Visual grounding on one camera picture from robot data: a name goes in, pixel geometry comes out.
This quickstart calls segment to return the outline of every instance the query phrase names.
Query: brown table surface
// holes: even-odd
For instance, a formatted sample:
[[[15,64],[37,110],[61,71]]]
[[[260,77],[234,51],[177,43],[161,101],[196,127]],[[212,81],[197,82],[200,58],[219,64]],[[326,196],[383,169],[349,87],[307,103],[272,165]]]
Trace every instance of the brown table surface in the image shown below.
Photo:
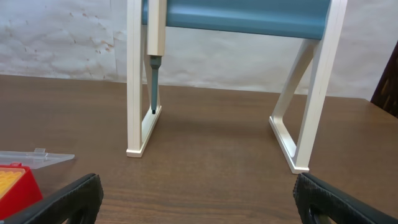
[[[162,114],[136,159],[126,157],[126,84],[0,75],[0,150],[74,154],[34,175],[46,196],[99,174],[97,223],[300,223],[296,175],[268,123],[279,94],[160,93]],[[285,116],[295,141],[304,104],[295,96]],[[397,158],[398,119],[366,100],[326,98],[312,174],[398,218]]]

